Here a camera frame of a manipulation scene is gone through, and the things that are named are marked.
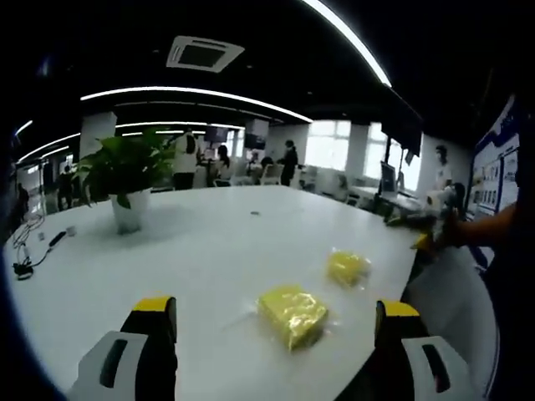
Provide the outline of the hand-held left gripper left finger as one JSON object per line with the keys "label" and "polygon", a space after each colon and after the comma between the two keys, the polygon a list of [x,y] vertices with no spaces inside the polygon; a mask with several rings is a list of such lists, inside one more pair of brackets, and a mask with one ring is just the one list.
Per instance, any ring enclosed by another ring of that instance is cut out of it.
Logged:
{"label": "hand-held left gripper left finger", "polygon": [[176,299],[141,299],[82,357],[69,399],[173,400],[176,337]]}

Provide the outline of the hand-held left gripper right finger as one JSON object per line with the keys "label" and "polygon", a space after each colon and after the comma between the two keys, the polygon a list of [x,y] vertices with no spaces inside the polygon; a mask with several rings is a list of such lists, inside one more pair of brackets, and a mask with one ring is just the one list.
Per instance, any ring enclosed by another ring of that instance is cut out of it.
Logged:
{"label": "hand-held left gripper right finger", "polygon": [[376,303],[374,351],[366,367],[373,400],[473,400],[468,367],[453,347],[428,333],[411,305]]}

